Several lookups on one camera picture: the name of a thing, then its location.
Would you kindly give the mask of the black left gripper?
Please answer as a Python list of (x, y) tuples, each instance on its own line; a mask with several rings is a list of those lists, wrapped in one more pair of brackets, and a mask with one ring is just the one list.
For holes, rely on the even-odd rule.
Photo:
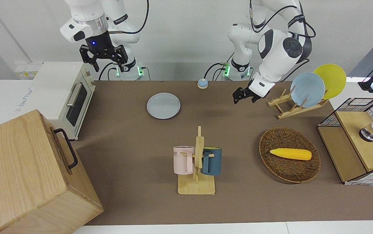
[(259, 95), (256, 95), (253, 91), (251, 91), (248, 87), (246, 88), (237, 88), (237, 90), (233, 93), (233, 102), (236, 105), (240, 100), (243, 98), (251, 98), (251, 102), (255, 103), (257, 100), (261, 99)]

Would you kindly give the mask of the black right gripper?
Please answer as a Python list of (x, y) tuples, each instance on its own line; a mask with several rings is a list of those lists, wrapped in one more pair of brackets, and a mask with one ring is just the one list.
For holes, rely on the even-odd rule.
[(80, 46), (80, 55), (84, 63), (92, 65), (96, 72), (99, 71), (97, 59), (110, 59), (124, 72), (124, 66), (128, 62), (128, 54), (125, 46), (113, 47), (108, 32), (97, 36), (87, 37), (87, 45)]

